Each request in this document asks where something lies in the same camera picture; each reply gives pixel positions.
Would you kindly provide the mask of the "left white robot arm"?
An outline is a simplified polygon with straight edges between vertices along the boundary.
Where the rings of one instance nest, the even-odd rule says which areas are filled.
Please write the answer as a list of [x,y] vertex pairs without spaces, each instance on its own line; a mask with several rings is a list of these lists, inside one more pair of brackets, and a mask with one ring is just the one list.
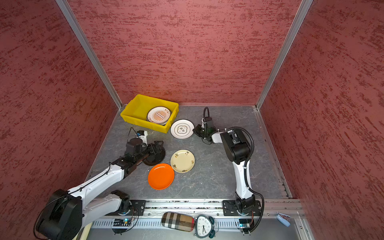
[[130,139],[124,155],[101,173],[69,190],[55,191],[37,217],[34,235],[42,234],[42,240],[72,240],[86,225],[107,214],[133,216],[138,210],[128,194],[115,190],[104,198],[98,196],[127,178],[141,163],[154,166],[165,155],[163,141],[146,144],[140,138]]

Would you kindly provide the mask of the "white flower motif plate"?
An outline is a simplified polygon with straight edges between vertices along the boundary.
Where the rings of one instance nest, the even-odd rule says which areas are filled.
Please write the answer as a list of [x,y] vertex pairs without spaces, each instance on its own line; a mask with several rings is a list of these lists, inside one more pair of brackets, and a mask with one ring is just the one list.
[[178,140],[185,140],[194,134],[194,128],[194,124],[189,120],[177,120],[171,126],[171,135]]

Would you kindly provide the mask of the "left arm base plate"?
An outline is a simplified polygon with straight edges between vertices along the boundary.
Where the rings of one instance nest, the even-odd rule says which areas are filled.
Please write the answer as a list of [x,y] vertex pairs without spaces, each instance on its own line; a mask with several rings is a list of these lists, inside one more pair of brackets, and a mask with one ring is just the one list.
[[120,216],[142,216],[146,202],[146,200],[122,200],[117,214]]

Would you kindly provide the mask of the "orange sunburst plate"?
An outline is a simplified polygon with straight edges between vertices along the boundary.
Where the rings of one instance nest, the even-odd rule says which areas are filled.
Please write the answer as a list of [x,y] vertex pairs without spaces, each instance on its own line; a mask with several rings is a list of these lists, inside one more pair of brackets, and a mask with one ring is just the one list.
[[147,121],[150,123],[165,125],[170,119],[172,112],[166,107],[155,107],[147,113]]

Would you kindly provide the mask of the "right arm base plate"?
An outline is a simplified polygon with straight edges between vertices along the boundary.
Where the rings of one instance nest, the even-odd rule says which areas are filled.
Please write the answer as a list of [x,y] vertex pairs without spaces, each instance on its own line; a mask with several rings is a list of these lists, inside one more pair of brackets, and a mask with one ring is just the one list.
[[251,217],[253,212],[254,216],[260,216],[261,210],[262,210],[262,205],[260,201],[256,201],[256,205],[254,207],[251,207],[248,210],[245,210],[243,213],[241,213],[234,200],[223,200],[222,201],[222,206],[223,206],[223,213],[224,216],[226,217],[237,217],[237,216],[249,216]]

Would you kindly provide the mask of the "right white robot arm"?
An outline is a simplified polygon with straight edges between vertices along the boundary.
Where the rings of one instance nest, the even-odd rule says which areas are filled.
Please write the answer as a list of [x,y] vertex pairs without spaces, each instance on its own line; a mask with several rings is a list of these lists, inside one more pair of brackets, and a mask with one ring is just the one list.
[[254,153],[251,134],[241,127],[218,130],[211,117],[204,117],[194,133],[210,144],[222,143],[229,161],[233,164],[236,178],[235,206],[240,215],[247,215],[256,206],[255,193],[251,190],[250,159]]

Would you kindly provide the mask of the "cream yellow plate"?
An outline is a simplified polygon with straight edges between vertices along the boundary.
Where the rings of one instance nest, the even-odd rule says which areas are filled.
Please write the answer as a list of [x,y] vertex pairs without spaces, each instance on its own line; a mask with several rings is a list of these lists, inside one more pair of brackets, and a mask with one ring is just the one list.
[[195,165],[194,154],[189,150],[176,151],[171,157],[171,167],[177,173],[189,172]]

